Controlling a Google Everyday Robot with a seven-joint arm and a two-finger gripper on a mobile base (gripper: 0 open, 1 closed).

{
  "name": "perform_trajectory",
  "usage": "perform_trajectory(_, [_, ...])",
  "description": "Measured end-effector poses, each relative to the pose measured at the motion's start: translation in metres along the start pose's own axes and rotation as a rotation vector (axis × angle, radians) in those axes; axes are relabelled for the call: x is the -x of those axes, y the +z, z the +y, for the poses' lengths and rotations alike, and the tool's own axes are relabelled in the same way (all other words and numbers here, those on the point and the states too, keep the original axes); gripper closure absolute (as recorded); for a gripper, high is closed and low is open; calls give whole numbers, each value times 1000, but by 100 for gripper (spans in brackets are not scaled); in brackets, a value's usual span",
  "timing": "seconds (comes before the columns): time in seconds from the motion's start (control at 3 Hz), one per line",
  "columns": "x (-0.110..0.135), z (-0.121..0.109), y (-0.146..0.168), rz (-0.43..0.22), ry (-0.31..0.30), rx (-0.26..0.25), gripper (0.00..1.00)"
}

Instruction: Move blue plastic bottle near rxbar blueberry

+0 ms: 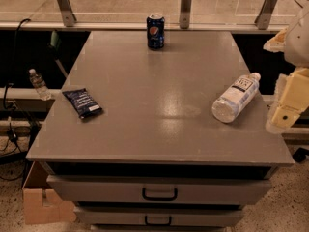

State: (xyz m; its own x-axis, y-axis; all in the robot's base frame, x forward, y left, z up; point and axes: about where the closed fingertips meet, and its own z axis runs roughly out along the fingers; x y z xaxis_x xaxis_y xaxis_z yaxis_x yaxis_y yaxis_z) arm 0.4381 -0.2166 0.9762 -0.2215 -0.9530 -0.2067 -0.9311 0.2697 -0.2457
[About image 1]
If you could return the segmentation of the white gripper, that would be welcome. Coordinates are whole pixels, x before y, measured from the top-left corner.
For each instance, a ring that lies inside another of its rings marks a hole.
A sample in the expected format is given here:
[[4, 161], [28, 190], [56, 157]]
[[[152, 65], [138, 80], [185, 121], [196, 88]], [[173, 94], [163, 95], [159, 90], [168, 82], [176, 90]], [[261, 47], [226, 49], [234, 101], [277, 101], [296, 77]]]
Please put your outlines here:
[[267, 115], [266, 130], [281, 134], [309, 107], [309, 6], [299, 11], [288, 29], [266, 41], [263, 50], [284, 51], [285, 60], [297, 66], [289, 75], [279, 75]]

